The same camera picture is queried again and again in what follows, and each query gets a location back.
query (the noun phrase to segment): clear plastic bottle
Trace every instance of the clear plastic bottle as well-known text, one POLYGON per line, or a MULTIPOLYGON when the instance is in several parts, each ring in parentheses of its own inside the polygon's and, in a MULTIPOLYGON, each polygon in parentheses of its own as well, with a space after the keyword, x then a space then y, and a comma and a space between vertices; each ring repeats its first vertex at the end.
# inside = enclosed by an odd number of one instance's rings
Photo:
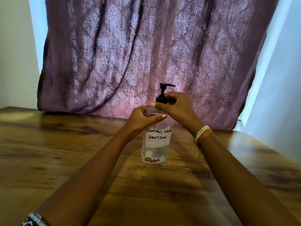
MULTIPOLYGON (((160 83, 161 95, 156 99, 156 102, 167 103, 164 97, 164 90, 167 86, 173 86, 168 83, 160 83)), ((155 108, 147 108, 146 117, 151 117, 164 112, 155 108)), ((142 161, 146 164, 163 164, 167 160, 168 146, 172 133, 174 121, 170 116, 167 116, 163 121, 156 123, 143 131, 142 142, 142 161)))

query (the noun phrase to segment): wood grain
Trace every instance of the wood grain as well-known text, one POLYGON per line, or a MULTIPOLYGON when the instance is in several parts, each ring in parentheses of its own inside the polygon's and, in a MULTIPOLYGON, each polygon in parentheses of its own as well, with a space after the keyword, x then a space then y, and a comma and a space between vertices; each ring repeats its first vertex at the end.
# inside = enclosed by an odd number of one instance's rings
MULTIPOLYGON (((1 109, 1 224, 20 225, 124 123, 1 109)), ((301 221, 300 167, 245 132, 215 134, 301 221)), ((241 225, 186 130, 173 130, 163 165, 143 164, 141 144, 139 135, 122 152, 89 225, 241 225)))

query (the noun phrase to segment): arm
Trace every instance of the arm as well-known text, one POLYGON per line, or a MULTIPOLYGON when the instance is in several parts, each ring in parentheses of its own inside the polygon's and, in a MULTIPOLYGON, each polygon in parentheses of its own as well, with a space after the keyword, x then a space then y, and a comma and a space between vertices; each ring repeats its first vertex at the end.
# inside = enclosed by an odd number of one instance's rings
MULTIPOLYGON (((155 103, 157 109, 181 123, 195 138, 204 126, 195 115, 188 97, 166 94, 173 105, 155 103)), ((199 147, 228 202, 243 225, 301 225, 280 201, 244 167, 213 134, 199 147)))
POLYGON ((147 106, 133 110, 126 125, 80 170, 36 210, 51 226, 88 224, 97 209, 97 196, 113 170, 123 148, 146 127, 166 118, 146 118, 147 106))

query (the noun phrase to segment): hand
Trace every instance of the hand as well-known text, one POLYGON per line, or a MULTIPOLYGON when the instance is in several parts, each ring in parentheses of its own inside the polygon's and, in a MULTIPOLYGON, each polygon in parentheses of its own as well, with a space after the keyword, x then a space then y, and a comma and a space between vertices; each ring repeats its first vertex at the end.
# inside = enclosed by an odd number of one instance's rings
POLYGON ((167 105, 159 102, 152 102, 151 106, 170 115, 175 121, 183 125, 187 130, 193 126, 202 126, 203 123, 196 116, 191 106, 188 95, 179 92, 168 92, 164 94, 167 105))
POLYGON ((128 121, 124 125, 123 129, 127 130, 129 134, 131 135, 132 138, 140 134, 144 129, 147 127, 158 123, 160 121, 163 121, 165 118, 167 118, 167 115, 162 113, 162 114, 157 114, 152 117, 145 117, 144 113, 145 110, 151 107, 150 105, 145 105, 145 106, 140 106, 135 108, 128 121))

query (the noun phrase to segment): bracelet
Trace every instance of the bracelet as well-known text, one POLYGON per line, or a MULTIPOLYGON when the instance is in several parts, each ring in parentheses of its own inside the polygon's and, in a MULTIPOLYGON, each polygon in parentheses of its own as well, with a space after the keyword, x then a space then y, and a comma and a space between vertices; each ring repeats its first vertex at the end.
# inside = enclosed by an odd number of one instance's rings
POLYGON ((200 142, 202 142, 210 133, 212 133, 211 128, 209 128, 208 125, 202 127, 201 130, 197 133, 197 136, 195 137, 195 140, 193 141, 195 145, 198 145, 200 142))

